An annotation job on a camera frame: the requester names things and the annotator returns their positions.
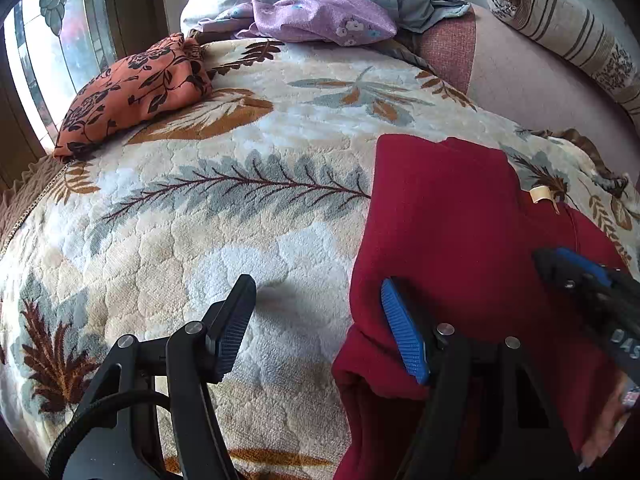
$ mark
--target blue gripper pad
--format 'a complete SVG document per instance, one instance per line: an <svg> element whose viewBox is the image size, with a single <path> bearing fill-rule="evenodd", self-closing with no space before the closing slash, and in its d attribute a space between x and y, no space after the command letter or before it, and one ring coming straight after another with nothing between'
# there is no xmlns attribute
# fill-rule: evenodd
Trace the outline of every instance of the blue gripper pad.
<svg viewBox="0 0 640 480"><path fill-rule="evenodd" d="M612 281L610 277L607 276L607 271L598 264L595 264L591 260L587 260L584 256L580 256L580 254L576 254L564 247L558 247L555 252L558 256L562 256L565 260L569 260L572 264L581 267L582 270L590 273L600 282L601 285L611 287Z"/></svg>
<svg viewBox="0 0 640 480"><path fill-rule="evenodd" d="M402 356L404 368L418 383L425 384L429 378L429 364L425 355L424 339L391 278L385 278L382 282L380 300Z"/></svg>

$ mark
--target screw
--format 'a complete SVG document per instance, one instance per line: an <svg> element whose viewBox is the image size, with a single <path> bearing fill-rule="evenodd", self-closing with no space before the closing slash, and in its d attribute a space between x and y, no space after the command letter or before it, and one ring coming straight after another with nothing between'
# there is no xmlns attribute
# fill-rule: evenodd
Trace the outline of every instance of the screw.
<svg viewBox="0 0 640 480"><path fill-rule="evenodd" d="M184 326L187 334L197 334L200 330L202 330L202 323L199 321L190 321Z"/></svg>
<svg viewBox="0 0 640 480"><path fill-rule="evenodd" d="M456 329L453 327L453 325L450 325L449 323L440 323L437 327L436 330L438 331L438 333L440 335L453 335L453 333L456 331Z"/></svg>
<svg viewBox="0 0 640 480"><path fill-rule="evenodd" d="M504 344L514 350L520 348L520 340L512 335L504 339Z"/></svg>
<svg viewBox="0 0 640 480"><path fill-rule="evenodd" d="M118 346L120 348L126 348L133 345L134 341L135 339L131 334L123 335L118 339Z"/></svg>

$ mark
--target red garment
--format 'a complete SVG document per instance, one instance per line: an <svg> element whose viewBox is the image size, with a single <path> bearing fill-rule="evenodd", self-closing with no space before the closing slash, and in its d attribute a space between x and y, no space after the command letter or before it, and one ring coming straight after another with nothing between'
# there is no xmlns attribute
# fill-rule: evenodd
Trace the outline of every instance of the red garment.
<svg viewBox="0 0 640 480"><path fill-rule="evenodd" d="M531 252L563 246L623 264L588 218L564 204L559 211L520 190L499 150L453 138L378 139L351 278L354 325L333 366L352 439L334 480L393 478L428 392L405 371L380 305L390 275L407 279L418 304L469 338L519 338L579 449L614 388L615 368L581 331L566 293L543 285Z"/></svg>

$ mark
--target bedspread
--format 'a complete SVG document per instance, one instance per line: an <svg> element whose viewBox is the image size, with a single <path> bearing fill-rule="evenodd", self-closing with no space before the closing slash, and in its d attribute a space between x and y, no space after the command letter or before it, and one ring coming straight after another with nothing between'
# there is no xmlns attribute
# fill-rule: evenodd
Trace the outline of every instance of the bedspread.
<svg viewBox="0 0 640 480"><path fill-rule="evenodd" d="M121 334L168 335L247 273L257 306L233 371L210 386L231 457L249 478L331 478L350 435L330 367L382 133L502 149L523 189L545 184L592 218L638 277L631 184L610 194L581 150L430 72L273 40L212 43L204 57L206 100L67 165L0 254L0 408L37 463Z"/></svg>

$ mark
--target brown blanket edge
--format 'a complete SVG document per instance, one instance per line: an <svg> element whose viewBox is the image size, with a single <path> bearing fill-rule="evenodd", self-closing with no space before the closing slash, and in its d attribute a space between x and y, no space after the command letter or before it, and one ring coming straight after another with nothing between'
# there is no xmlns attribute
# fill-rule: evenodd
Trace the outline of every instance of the brown blanket edge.
<svg viewBox="0 0 640 480"><path fill-rule="evenodd" d="M22 172L20 180L14 180L14 185L2 192L0 202L0 255L15 233L15 226L20 219L26 218L30 208L47 184L65 167L51 155L43 156L38 162L29 164L29 169Z"/></svg>

